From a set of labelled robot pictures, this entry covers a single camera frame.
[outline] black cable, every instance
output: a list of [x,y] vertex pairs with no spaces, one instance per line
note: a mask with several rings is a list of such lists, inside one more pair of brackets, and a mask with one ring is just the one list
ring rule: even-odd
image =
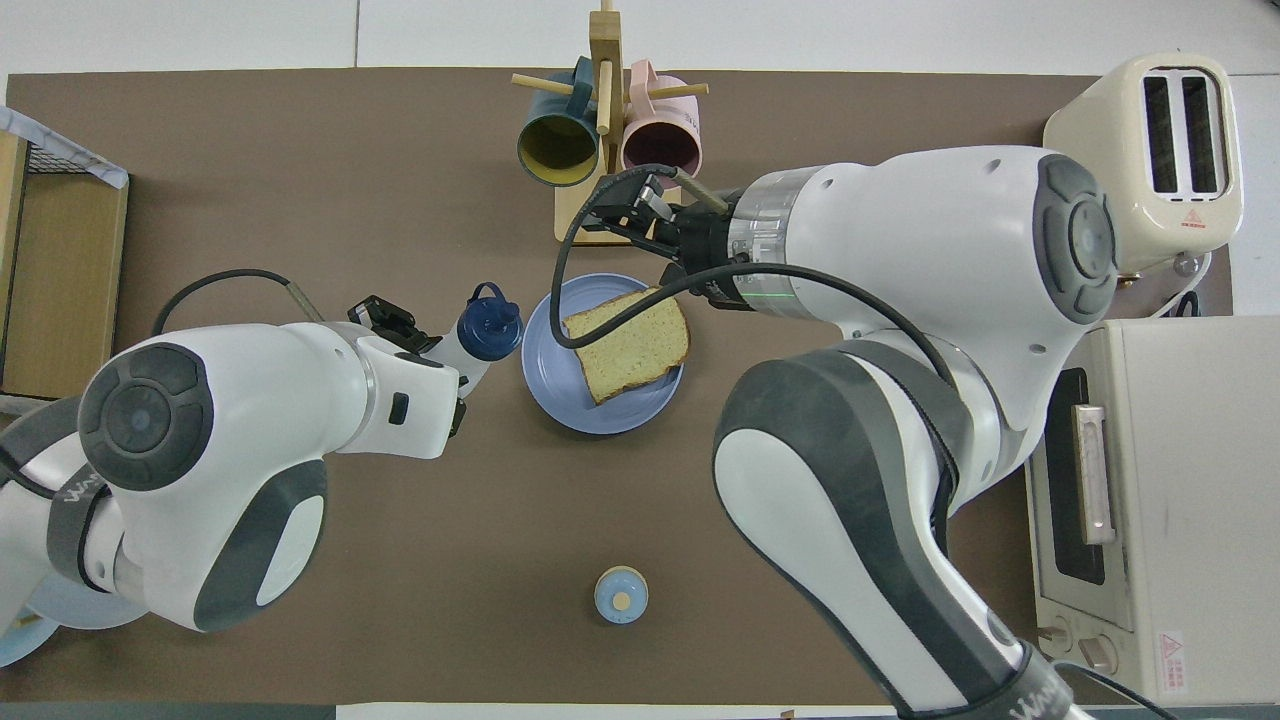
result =
[[1121,696],[1124,696],[1124,697],[1126,697],[1126,698],[1137,702],[1138,705],[1146,707],[1147,710],[1155,712],[1160,717],[1164,717],[1165,720],[1179,720],[1179,717],[1176,715],[1174,715],[1172,712],[1165,710],[1164,707],[1160,707],[1155,702],[1147,700],[1138,691],[1135,691],[1135,689],[1125,685],[1124,683],[1121,683],[1119,680],[1108,678],[1108,676],[1103,675],[1102,673],[1098,673],[1097,670],[1094,670],[1092,667],[1085,667],[1084,665],[1079,665],[1076,662],[1071,662],[1070,660],[1055,660],[1052,662],[1052,665],[1053,665],[1053,669],[1057,670],[1059,673],[1061,673],[1062,670],[1071,670],[1074,673],[1079,673],[1079,674],[1084,675],[1085,678],[1089,678],[1091,680],[1093,680],[1096,683],[1103,684],[1103,685],[1111,688],[1112,691],[1120,693]]
[[205,275],[198,281],[175,292],[174,296],[169,299],[169,302],[165,302],[164,307],[161,307],[160,313],[156,315],[156,322],[152,323],[151,325],[151,337],[155,337],[164,332],[164,324],[165,322],[169,320],[169,314],[173,313],[174,307],[177,307],[179,302],[186,300],[188,295],[196,292],[197,290],[205,286],[212,284],[219,281],[225,281],[229,278],[266,278],[269,281],[275,281],[283,284],[289,291],[289,295],[292,295],[293,299],[298,302],[298,305],[302,306],[303,313],[307,313],[307,315],[311,316],[315,311],[315,309],[311,307],[311,304],[306,301],[306,296],[302,296],[302,292],[297,288],[297,286],[294,286],[289,281],[289,278],[285,278],[284,275],[273,273],[271,270],[259,270],[257,268],[239,268],[234,270],[223,270],[221,273]]
[[1178,301],[1178,309],[1174,310],[1174,318],[1201,318],[1199,309],[1199,295],[1194,290],[1187,291],[1181,300]]
[[26,489],[27,492],[38,495],[45,500],[54,498],[54,491],[37,483],[36,480],[31,479],[31,477],[28,477],[26,473],[23,473],[22,468],[18,466],[18,461],[14,460],[13,455],[9,455],[9,451],[4,448],[0,448],[0,469],[3,469],[5,474],[8,474],[9,478],[13,479],[13,482],[18,483],[18,486]]
[[564,266],[568,264],[568,254],[570,250],[573,249],[573,237],[577,236],[577,231],[582,225],[582,220],[585,220],[586,215],[591,211],[591,209],[595,208],[595,204],[599,201],[604,191],[609,190],[618,182],[637,174],[659,174],[673,178],[676,177],[676,168],[672,168],[669,165],[658,165],[658,164],[636,165],[634,168],[622,170],[616,176],[611,176],[602,179],[600,184],[596,186],[595,191],[586,200],[582,208],[577,211],[577,215],[573,217],[573,222],[570,223],[568,225],[568,232],[566,232],[564,241],[561,243],[559,255],[556,258],[556,272],[552,275],[552,295],[550,295],[550,313],[549,313],[552,337],[556,338],[556,342],[559,343],[561,347],[575,350],[579,347],[585,347],[588,345],[591,345],[593,342],[612,333],[613,331],[622,327],[622,324],[627,323],[628,320],[644,313],[645,310],[653,307],[654,305],[662,302],[663,300],[667,300],[668,297],[675,297],[680,292],[701,286],[712,281],[722,281],[739,275],[758,275],[758,274],[786,275],[786,277],[815,282],[827,286],[829,288],[837,290],[840,292],[844,292],[845,295],[854,297],[855,300],[867,305],[868,307],[876,310],[886,319],[888,319],[890,323],[901,329],[902,333],[906,334],[906,337],[910,338],[911,342],[914,342],[915,346],[920,348],[920,351],[928,359],[929,365],[933,366],[933,370],[938,374],[938,377],[941,377],[951,388],[956,387],[955,377],[951,374],[951,369],[947,366],[946,361],[942,359],[942,355],[938,352],[938,350],[933,346],[933,343],[928,341],[924,333],[915,327],[915,324],[908,320],[901,313],[895,310],[893,306],[884,302],[879,297],[872,295],[867,290],[863,290],[861,287],[858,287],[845,279],[829,275],[820,270],[801,268],[799,265],[785,265],[781,263],[736,263],[731,265],[721,265],[718,268],[709,268],[707,270],[701,270],[691,275],[685,275],[678,281],[662,286],[658,290],[658,292],[643,297],[640,301],[632,304],[630,307],[627,307],[622,313],[618,313],[609,320],[605,320],[604,323],[602,323],[599,327],[586,333],[585,336],[579,338],[567,337],[563,333],[563,331],[561,331],[561,287],[564,283]]

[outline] mug handle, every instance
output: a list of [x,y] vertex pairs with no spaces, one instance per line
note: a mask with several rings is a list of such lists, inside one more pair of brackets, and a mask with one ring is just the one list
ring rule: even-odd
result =
[[568,96],[568,105],[564,111],[575,118],[586,115],[588,105],[591,102],[591,94],[595,92],[595,78],[591,59],[580,56],[573,68],[573,92]]
[[649,87],[658,86],[658,73],[653,69],[653,63],[648,59],[636,60],[631,65],[631,106],[636,118],[652,118],[654,115],[653,99],[649,97]]

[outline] blue plate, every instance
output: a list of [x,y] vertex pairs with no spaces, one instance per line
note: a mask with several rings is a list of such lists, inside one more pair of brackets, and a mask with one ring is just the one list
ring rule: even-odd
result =
[[[635,278],[613,273],[576,277],[561,290],[561,316],[590,310],[607,300],[646,287],[646,283]],[[586,378],[582,377],[577,355],[561,347],[552,337],[550,304],[552,296],[548,295],[534,309],[520,351],[529,392],[548,415],[575,430],[608,436],[648,423],[676,395],[680,377],[685,372],[684,365],[673,368],[659,380],[595,405],[591,392],[586,389]]]

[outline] blue bottle cap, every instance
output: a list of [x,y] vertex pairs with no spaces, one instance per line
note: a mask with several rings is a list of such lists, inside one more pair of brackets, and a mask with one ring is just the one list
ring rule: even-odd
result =
[[595,582],[595,610],[614,625],[635,623],[649,607],[649,584],[635,568],[609,568]]
[[[480,297],[486,287],[493,297]],[[463,350],[476,360],[494,363],[520,346],[525,323],[520,319],[520,306],[508,302],[497,284],[480,283],[458,316],[457,331]]]

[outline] circular joint cap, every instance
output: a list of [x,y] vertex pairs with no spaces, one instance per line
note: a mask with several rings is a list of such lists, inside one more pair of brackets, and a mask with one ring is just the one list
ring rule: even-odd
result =
[[198,355],[155,343],[108,363],[81,400],[84,455],[109,483],[132,491],[187,474],[212,430],[214,401]]

